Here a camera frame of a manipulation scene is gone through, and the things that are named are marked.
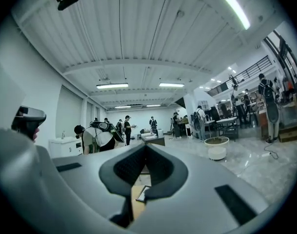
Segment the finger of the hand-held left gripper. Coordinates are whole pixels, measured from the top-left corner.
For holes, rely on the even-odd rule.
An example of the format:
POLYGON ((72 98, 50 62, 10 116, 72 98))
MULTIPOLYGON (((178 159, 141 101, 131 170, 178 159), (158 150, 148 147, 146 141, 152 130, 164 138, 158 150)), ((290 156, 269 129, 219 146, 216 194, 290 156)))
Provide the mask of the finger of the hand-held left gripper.
POLYGON ((42 110, 20 106, 11 125, 11 129, 21 133, 31 140, 35 140, 39 126, 46 120, 46 113, 42 110))

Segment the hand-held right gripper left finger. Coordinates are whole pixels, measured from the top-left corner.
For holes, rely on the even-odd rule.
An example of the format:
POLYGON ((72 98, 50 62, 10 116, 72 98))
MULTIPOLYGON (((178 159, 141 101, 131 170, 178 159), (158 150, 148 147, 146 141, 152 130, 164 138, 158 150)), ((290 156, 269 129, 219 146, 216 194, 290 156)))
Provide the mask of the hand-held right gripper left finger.
POLYGON ((131 229, 131 189, 144 166, 144 145, 56 159, 42 147, 37 153, 41 233, 143 234, 131 229))

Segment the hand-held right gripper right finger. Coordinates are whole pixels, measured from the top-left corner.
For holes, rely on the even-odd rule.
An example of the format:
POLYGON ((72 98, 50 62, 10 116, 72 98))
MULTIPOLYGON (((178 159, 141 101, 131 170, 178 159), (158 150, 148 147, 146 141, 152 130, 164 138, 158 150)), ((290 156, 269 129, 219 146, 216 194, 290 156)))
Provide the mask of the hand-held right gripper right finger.
POLYGON ((266 199, 249 183, 225 166, 179 149, 157 146, 159 151, 178 158, 188 176, 173 196, 152 200, 133 222, 137 234, 227 234, 239 223, 217 194, 228 185, 256 214, 268 208, 266 199))

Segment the wooden coffee table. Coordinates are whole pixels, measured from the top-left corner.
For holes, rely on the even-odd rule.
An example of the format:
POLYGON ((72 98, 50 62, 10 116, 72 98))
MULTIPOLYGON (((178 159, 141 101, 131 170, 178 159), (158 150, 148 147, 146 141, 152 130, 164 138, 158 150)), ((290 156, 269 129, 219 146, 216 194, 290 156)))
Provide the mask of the wooden coffee table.
POLYGON ((131 189, 131 203, 134 220, 136 220, 136 218, 145 210, 145 203, 136 200, 145 186, 151 186, 150 175, 140 174, 131 189))

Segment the person's white shirt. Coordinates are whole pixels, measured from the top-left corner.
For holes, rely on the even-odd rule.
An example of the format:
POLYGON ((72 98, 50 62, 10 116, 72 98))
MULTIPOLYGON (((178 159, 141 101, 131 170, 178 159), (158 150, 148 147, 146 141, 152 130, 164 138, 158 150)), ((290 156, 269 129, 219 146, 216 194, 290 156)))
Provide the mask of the person's white shirt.
POLYGON ((25 92, 11 79, 0 63, 0 128, 10 129, 25 92))

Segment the white sink cabinet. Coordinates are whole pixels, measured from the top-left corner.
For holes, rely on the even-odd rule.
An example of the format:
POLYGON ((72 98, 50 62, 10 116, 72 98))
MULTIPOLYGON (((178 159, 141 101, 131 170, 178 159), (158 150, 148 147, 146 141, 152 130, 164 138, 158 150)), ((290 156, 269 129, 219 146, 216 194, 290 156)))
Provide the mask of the white sink cabinet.
POLYGON ((81 139, 70 136, 51 139, 49 140, 49 154, 51 158, 82 155, 81 139))

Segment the small round white table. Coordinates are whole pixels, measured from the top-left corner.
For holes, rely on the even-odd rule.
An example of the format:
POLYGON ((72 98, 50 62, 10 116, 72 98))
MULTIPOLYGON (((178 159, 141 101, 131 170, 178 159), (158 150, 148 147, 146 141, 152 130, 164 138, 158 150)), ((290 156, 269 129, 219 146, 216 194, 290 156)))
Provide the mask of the small round white table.
POLYGON ((226 157, 227 150, 225 147, 212 147, 208 149, 208 157, 211 160, 222 160, 226 157))

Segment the white round bucket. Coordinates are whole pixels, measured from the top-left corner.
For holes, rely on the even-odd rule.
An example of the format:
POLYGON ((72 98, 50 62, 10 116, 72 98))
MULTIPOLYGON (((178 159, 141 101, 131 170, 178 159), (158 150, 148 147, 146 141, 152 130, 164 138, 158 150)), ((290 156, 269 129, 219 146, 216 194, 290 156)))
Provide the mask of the white round bucket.
POLYGON ((229 144, 229 138, 226 136, 216 136, 208 138, 204 141, 204 144, 209 148, 222 147, 229 144))

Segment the dark wooden desk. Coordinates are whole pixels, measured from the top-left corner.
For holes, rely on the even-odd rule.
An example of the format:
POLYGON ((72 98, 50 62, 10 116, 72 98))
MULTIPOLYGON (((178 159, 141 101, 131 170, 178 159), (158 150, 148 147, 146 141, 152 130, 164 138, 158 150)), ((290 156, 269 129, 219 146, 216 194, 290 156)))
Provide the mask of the dark wooden desk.
POLYGON ((141 140, 145 144, 156 144, 156 145, 165 146, 165 138, 164 137, 159 137, 156 135, 150 135, 150 136, 141 135, 141 140))

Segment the white black-legged table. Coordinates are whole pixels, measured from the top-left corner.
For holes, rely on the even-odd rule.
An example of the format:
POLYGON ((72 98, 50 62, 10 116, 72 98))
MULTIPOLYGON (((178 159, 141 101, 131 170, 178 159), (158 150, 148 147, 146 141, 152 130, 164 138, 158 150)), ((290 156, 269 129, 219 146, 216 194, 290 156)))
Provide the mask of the white black-legged table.
POLYGON ((219 137, 228 137, 234 141, 238 139, 238 123, 236 117, 218 120, 216 124, 219 137))

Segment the wooden step platform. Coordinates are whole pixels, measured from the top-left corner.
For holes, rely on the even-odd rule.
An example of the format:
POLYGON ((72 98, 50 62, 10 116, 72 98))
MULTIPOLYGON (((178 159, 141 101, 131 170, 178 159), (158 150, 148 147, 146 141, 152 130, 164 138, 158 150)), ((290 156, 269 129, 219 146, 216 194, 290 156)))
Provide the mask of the wooden step platform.
POLYGON ((280 129, 278 139, 282 143, 297 140, 297 126, 280 129))

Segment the black balcony railing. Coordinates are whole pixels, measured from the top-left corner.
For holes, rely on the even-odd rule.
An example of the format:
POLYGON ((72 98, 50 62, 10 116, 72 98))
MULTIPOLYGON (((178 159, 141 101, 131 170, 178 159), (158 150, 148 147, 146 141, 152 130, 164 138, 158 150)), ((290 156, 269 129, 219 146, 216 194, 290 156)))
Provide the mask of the black balcony railing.
POLYGON ((207 92, 210 96, 218 95, 228 89, 232 89, 234 85, 239 85, 240 83, 247 81, 250 78, 254 78, 259 73, 262 73, 265 69, 270 67, 272 62, 268 56, 260 59, 258 62, 237 74, 236 76, 229 75, 229 79, 226 82, 221 83, 220 85, 212 88, 207 92))

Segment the black picture frame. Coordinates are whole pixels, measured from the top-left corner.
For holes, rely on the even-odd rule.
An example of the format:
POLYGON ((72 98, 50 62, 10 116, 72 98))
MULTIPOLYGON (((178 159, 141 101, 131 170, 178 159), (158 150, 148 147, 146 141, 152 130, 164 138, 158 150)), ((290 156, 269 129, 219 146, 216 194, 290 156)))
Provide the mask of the black picture frame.
POLYGON ((136 198, 136 201, 139 201, 139 202, 144 203, 144 202, 145 202, 145 194, 146 194, 146 191, 147 191, 148 189, 150 189, 150 188, 151 188, 151 186, 147 186, 147 185, 145 185, 145 186, 142 188, 142 190, 140 191, 138 197, 136 198))

